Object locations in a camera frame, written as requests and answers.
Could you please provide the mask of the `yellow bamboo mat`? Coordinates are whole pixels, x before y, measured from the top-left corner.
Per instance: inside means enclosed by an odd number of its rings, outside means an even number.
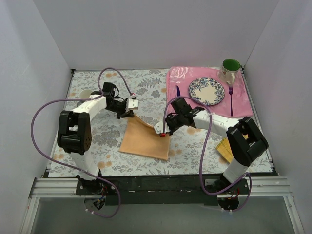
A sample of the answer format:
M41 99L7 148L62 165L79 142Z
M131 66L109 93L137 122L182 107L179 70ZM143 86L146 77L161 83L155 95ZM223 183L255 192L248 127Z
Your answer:
M216 150L228 163L232 162L234 156L227 138L221 140L221 142L217 145Z

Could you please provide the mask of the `aluminium frame rail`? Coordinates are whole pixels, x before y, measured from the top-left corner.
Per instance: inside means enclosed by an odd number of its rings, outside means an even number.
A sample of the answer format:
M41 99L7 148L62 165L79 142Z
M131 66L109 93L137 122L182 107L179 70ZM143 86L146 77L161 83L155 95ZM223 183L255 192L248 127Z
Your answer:
M199 180L194 177L117 177L112 180L119 191L138 192L203 192ZM251 189L251 196L292 196L292 190L286 177L253 177L252 182L244 179L239 188L239 195L246 196ZM75 178L40 178L35 179L30 197L72 197L96 196L85 189Z

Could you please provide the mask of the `purple fork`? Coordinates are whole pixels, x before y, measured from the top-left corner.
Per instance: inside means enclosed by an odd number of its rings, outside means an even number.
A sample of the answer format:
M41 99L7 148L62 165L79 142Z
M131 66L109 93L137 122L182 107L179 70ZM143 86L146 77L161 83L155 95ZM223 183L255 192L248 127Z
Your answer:
M233 116L233 86L229 85L229 95L230 95L230 115Z

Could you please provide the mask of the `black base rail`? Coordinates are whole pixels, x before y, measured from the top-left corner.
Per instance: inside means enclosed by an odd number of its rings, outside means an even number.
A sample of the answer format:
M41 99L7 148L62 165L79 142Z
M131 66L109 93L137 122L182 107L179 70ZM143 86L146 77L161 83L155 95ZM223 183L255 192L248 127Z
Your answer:
M198 175L109 176L106 182L77 182L78 196L105 196L106 205L204 204L217 206L220 199L201 188Z

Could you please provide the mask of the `purple knife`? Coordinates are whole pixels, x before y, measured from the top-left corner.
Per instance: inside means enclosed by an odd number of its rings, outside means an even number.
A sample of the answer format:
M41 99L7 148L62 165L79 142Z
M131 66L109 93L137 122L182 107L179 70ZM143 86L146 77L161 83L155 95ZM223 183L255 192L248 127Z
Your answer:
M177 96L178 98L181 97L181 92L180 92L180 88L179 88L178 85L176 86L176 96Z

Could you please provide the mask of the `blue floral plate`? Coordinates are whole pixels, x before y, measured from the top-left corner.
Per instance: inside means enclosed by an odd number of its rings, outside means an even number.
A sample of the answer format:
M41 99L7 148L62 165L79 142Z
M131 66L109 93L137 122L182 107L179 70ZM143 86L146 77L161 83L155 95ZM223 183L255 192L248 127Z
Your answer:
M188 88L190 97L202 102L206 106L219 104L225 97L223 85L208 77L194 79Z

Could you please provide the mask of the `floral mug green inside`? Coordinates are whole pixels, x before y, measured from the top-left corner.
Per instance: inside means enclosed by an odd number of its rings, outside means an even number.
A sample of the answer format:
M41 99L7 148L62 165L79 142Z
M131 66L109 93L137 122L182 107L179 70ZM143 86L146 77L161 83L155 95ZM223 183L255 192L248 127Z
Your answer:
M240 69L240 63L232 58L228 58L222 62L222 66L218 72L218 77L221 81L228 85L233 85L236 75Z

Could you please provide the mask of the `grey mug white inside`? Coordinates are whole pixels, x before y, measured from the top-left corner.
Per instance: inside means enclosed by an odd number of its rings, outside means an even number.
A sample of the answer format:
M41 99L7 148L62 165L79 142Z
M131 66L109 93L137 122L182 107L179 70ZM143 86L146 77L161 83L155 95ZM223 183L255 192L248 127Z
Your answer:
M84 89L79 94L79 99L88 99L92 93L90 89Z

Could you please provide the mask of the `orange satin napkin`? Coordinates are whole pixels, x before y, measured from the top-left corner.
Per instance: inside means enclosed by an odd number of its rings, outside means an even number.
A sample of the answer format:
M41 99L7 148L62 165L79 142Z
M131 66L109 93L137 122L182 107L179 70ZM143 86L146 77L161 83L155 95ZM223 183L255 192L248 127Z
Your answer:
M119 148L122 153L167 160L170 136L160 136L150 124L140 117L127 119L124 137Z

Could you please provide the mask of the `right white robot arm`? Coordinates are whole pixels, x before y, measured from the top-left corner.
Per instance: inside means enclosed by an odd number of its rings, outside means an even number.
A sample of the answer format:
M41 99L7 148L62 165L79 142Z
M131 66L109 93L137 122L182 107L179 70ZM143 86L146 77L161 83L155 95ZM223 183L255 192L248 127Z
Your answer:
M269 144L252 118L221 117L212 113L209 107L202 102L198 107L192 108L186 102L187 99L186 96L179 96L169 100L167 105L173 107L174 113L165 112L161 128L155 127L155 131L163 137L166 134L172 135L182 126L206 130L199 161L200 186L207 195L219 195L223 192L231 194L237 190L239 181L250 175L247 172L250 165L268 149ZM227 169L214 183L215 192L210 192L205 188L202 177L203 159L211 132L228 139L234 157Z

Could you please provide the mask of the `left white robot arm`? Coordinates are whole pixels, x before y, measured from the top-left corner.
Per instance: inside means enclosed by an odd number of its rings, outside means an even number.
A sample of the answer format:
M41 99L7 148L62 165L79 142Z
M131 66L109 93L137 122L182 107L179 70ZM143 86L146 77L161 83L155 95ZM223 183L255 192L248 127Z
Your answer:
M138 108L134 94L123 99L118 96L119 89L112 83L105 82L99 91L84 90L80 94L81 104L71 111L62 111L59 116L57 144L81 169L76 178L83 188L91 194L98 195L103 191L101 180L90 176L101 176L91 152L91 120L102 110L117 114L117 118L134 117L133 110Z

